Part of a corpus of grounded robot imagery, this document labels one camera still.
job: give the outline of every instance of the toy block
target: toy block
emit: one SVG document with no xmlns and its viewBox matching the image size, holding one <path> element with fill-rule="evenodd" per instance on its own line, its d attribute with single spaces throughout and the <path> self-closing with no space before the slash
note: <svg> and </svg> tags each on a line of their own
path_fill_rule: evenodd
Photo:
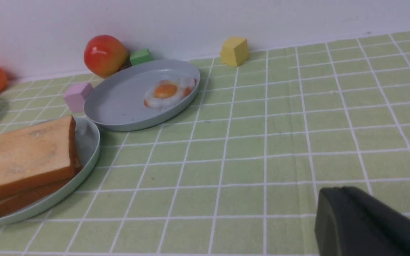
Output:
<svg viewBox="0 0 410 256">
<path fill-rule="evenodd" d="M 85 99 L 93 90 L 89 82 L 76 83 L 63 94 L 63 99 L 72 113 L 83 112 Z"/>
<path fill-rule="evenodd" d="M 132 65 L 147 63 L 152 61 L 151 53 L 148 48 L 138 50 L 136 52 L 131 52 L 130 62 Z"/>
<path fill-rule="evenodd" d="M 230 36 L 222 45 L 220 55 L 222 63 L 238 67 L 249 58 L 248 40 Z"/>
</svg>

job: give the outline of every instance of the toast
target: toast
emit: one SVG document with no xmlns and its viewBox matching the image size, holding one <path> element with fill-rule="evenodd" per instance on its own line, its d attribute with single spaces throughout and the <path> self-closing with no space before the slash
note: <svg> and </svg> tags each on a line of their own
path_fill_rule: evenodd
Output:
<svg viewBox="0 0 410 256">
<path fill-rule="evenodd" d="M 81 169 L 81 166 L 78 167 L 76 173 L 80 172 Z M 34 188 L 30 191 L 18 193 L 8 198 L 0 199 L 0 218 L 29 206 L 30 204 L 50 195 L 51 193 L 55 193 L 70 180 L 72 179 L 68 178 L 66 180 L 60 180 L 45 186 Z"/>
<path fill-rule="evenodd" d="M 0 199 L 75 176 L 72 115 L 0 134 Z"/>
</svg>

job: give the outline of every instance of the plate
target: plate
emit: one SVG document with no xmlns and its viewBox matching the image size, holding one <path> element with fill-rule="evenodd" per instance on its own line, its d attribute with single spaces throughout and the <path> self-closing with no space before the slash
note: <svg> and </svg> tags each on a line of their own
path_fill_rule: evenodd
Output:
<svg viewBox="0 0 410 256">
<path fill-rule="evenodd" d="M 75 144 L 77 153 L 83 169 L 70 180 L 66 185 L 55 193 L 42 198 L 41 200 L 30 204 L 10 215 L 0 218 L 0 225 L 8 225 L 15 222 L 34 217 L 50 209 L 55 204 L 66 198 L 70 193 L 75 191 L 78 186 L 88 177 L 93 170 L 99 158 L 100 151 L 100 133 L 98 127 L 85 118 L 75 117 Z"/>
<path fill-rule="evenodd" d="M 145 93 L 161 80 L 195 78 L 197 85 L 189 96 L 164 108 L 143 104 Z M 199 70 L 181 60 L 153 60 L 132 66 L 105 79 L 88 94 L 84 112 L 99 126 L 130 132 L 165 122 L 182 112 L 199 91 Z"/>
</svg>

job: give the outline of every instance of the apple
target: apple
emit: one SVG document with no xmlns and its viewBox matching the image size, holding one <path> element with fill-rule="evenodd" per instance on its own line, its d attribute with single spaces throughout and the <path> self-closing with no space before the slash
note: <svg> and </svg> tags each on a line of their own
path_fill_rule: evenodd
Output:
<svg viewBox="0 0 410 256">
<path fill-rule="evenodd" d="M 93 37 L 86 45 L 83 60 L 86 67 L 101 78 L 127 68 L 130 53 L 115 37 L 107 34 Z"/>
</svg>

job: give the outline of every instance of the egg white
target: egg white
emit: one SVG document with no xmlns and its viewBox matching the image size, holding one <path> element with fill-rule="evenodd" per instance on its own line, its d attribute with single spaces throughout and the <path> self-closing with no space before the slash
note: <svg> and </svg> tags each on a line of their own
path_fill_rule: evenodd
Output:
<svg viewBox="0 0 410 256">
<path fill-rule="evenodd" d="M 161 85 L 161 83 L 158 83 L 145 93 L 145 97 L 143 99 L 145 106 L 151 108 L 162 108 L 175 105 L 187 96 L 185 95 L 186 88 L 189 88 L 192 91 L 197 85 L 195 78 L 179 78 L 172 80 L 171 82 L 177 86 L 177 91 L 175 94 L 168 98 L 154 97 L 154 91 Z"/>
</svg>

